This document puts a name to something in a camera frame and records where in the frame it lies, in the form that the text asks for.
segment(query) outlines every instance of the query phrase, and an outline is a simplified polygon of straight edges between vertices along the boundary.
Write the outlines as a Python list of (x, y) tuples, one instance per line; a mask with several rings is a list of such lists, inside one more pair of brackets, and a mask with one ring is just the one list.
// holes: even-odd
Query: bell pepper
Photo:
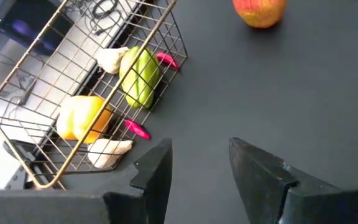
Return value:
[(127, 77), (122, 81), (122, 89), (127, 93), (125, 99), (128, 105), (133, 108), (141, 106), (149, 108), (153, 103), (154, 88), (160, 79), (160, 70), (156, 56), (149, 49), (141, 53), (131, 68), (139, 50), (140, 47), (136, 46), (125, 53), (121, 60), (119, 77), (124, 78), (129, 70)]
[[(81, 139), (103, 103), (104, 99), (99, 96), (72, 96), (63, 101), (56, 122), (59, 136), (66, 140)], [(104, 125), (109, 121), (110, 116), (111, 108), (108, 106), (96, 121), (92, 131), (85, 137), (85, 144), (94, 143), (103, 135)]]

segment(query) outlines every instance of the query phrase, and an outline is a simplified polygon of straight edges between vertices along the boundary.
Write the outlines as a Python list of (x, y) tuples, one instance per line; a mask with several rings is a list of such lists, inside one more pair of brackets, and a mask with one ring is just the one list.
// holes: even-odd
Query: red apple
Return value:
[(287, 0), (233, 0), (234, 9), (251, 27), (268, 28), (283, 17)]

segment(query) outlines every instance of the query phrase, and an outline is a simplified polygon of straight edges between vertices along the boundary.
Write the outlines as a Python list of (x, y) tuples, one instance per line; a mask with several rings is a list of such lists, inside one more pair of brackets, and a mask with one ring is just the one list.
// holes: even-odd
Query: garlic bulb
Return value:
[(103, 68), (104, 71), (116, 74), (119, 71), (121, 59), (129, 49), (127, 47), (121, 47), (118, 49), (101, 49), (95, 56), (98, 65)]
[(96, 168), (110, 168), (117, 162), (120, 155), (132, 149), (132, 143), (133, 141), (131, 140), (113, 141), (98, 139), (88, 146), (88, 159)]

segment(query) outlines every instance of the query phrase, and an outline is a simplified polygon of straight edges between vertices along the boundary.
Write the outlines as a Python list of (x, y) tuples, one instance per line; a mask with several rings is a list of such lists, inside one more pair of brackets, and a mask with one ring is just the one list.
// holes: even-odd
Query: metal wire basket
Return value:
[[(11, 105), (15, 109), (15, 117), (0, 112), (0, 131), (38, 188), (58, 184), (62, 188), (59, 181), (64, 175), (112, 170), (114, 166), (95, 168), (87, 158), (88, 146), (83, 142), (88, 133), (97, 131), (91, 130), (91, 127), (103, 111), (110, 108), (111, 116), (104, 125), (103, 129), (107, 131), (103, 133), (103, 138), (115, 141), (134, 139), (135, 134), (128, 131), (124, 122), (131, 119), (140, 125), (144, 124), (178, 73), (171, 63), (156, 62), (161, 76), (158, 85), (153, 86), (154, 103), (149, 109), (143, 106), (133, 108), (127, 104), (125, 97), (128, 93), (121, 85), (129, 71), (119, 78), (100, 69), (95, 59), (100, 49), (140, 46), (132, 66), (145, 49), (153, 54), (169, 54), (179, 67), (186, 59), (185, 46), (172, 14), (176, 0), (157, 1), (154, 4), (146, 0), (114, 1), (115, 11), (108, 12), (98, 0), (64, 0), (0, 86), (0, 93), (12, 86), (21, 87), (17, 82), (18, 72), (26, 73), (31, 80), (30, 88), (24, 93), (29, 95), (27, 102), (24, 105), (13, 102)], [(95, 7), (103, 16), (95, 17), (92, 14)], [(58, 27), (57, 21), (62, 18), (72, 25), (66, 34)], [(34, 55), (36, 47), (44, 44), (44, 37), (51, 32), (62, 39), (54, 53), (48, 57)], [(24, 69), (25, 65), (32, 65), (36, 61), (43, 62), (41, 71), (29, 72)], [(57, 134), (56, 120), (61, 103), (75, 95), (100, 96), (104, 103), (81, 139), (66, 140)], [(10, 99), (0, 95), (0, 105), (9, 103), (12, 103)], [(13, 139), (34, 144), (36, 160), (23, 158), (12, 143)], [(32, 167), (40, 164), (42, 173), (34, 172)]]

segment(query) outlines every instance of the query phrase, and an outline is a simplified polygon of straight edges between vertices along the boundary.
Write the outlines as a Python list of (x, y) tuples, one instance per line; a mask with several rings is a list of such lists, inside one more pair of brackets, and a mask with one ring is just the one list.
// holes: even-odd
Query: yellow pepper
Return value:
[[(99, 96), (72, 96), (63, 101), (56, 123), (59, 136), (66, 140), (81, 139), (103, 103), (104, 99)], [(96, 121), (92, 131), (85, 137), (84, 143), (94, 143), (103, 135), (106, 130), (103, 129), (104, 125), (110, 116), (111, 107), (108, 106)]]

